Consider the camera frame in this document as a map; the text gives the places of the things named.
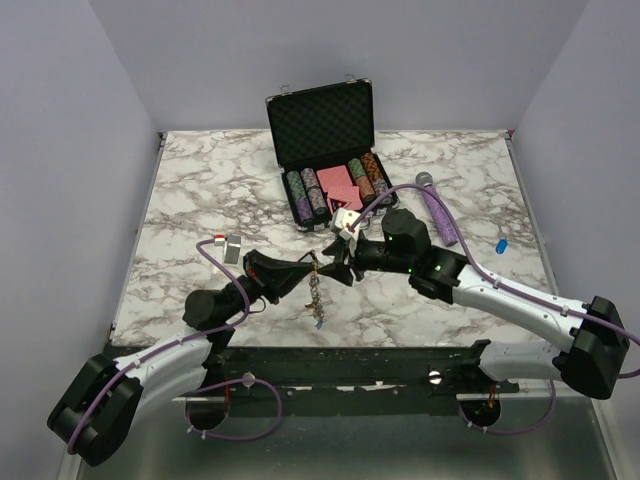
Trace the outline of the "key with black tag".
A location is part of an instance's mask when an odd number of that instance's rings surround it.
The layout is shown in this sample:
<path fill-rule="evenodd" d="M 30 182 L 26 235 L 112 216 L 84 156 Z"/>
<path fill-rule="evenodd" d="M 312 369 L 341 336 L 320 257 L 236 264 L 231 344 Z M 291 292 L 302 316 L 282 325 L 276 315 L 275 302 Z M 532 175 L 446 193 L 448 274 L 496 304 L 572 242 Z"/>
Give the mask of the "key with black tag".
<path fill-rule="evenodd" d="M 299 259 L 300 263 L 308 263 L 308 264 L 315 264 L 317 261 L 318 259 L 314 251 L 307 252 Z"/>

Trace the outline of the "silver disc keyring holder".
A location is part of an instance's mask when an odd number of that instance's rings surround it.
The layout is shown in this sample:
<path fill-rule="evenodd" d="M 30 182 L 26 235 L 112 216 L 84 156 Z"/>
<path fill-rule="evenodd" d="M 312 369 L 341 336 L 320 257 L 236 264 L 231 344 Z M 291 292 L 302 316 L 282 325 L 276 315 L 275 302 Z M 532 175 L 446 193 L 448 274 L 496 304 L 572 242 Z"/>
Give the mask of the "silver disc keyring holder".
<path fill-rule="evenodd" d="M 306 308 L 311 311 L 312 317 L 316 324 L 322 322 L 325 323 L 325 312 L 322 303 L 322 296 L 320 291 L 320 278 L 317 273 L 319 269 L 319 261 L 315 264 L 311 264 L 312 270 L 309 274 L 308 284 L 310 292 L 310 302 L 306 304 Z"/>

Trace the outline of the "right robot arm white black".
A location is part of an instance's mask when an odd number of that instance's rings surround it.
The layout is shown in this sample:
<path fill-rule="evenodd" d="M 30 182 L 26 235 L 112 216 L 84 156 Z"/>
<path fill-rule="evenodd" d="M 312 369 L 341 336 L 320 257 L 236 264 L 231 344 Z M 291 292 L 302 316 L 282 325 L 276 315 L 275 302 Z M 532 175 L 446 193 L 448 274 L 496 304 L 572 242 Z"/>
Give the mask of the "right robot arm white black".
<path fill-rule="evenodd" d="M 479 341 L 479 354 L 460 367 L 460 379 L 480 392 L 494 381 L 562 381 L 590 398 L 611 397 L 629 350 L 616 306 L 547 294 L 499 277 L 467 256 L 432 244 L 426 224 L 406 209 L 382 218 L 383 240 L 361 232 L 355 211 L 338 209 L 335 241 L 324 250 L 333 262 L 320 274 L 350 286 L 367 271 L 405 274 L 419 294 L 489 313 L 540 337 L 532 344 Z"/>

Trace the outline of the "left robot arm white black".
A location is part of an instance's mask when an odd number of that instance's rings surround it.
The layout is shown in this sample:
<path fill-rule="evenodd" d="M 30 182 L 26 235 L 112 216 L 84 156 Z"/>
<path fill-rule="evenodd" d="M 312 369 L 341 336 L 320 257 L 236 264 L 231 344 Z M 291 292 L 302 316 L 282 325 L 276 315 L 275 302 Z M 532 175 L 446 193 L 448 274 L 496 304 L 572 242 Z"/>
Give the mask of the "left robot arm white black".
<path fill-rule="evenodd" d="M 48 428 L 68 454 L 91 466 L 103 463 L 143 414 L 183 393 L 214 393 L 222 372 L 207 360 L 226 347 L 252 304 L 278 303 L 311 273 L 313 261 L 313 253 L 298 261 L 256 250 L 245 254 L 242 275 L 230 276 L 221 289 L 198 289 L 186 297 L 180 333 L 116 359 L 89 358 L 51 411 Z"/>

